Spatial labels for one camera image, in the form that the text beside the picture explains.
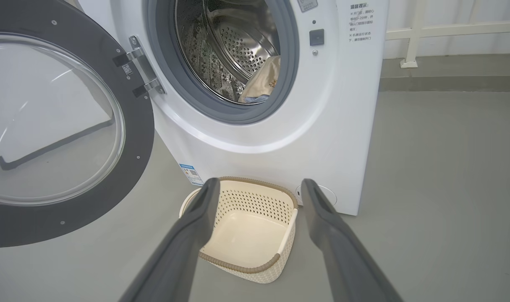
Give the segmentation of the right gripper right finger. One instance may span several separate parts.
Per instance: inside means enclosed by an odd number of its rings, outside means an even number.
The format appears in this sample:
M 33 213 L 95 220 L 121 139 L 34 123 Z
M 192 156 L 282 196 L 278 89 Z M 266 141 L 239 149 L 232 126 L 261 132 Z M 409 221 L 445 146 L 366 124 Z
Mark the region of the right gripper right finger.
M 301 182 L 301 199 L 312 242 L 322 251 L 335 302 L 402 302 L 354 231 L 345 223 L 320 186 Z

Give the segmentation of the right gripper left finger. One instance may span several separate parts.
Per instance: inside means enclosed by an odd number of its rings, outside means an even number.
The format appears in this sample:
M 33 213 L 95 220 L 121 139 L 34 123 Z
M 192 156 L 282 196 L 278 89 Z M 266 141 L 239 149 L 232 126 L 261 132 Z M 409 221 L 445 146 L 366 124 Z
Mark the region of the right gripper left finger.
M 199 251 L 212 236 L 220 180 L 206 181 L 126 289 L 121 302 L 187 302 Z

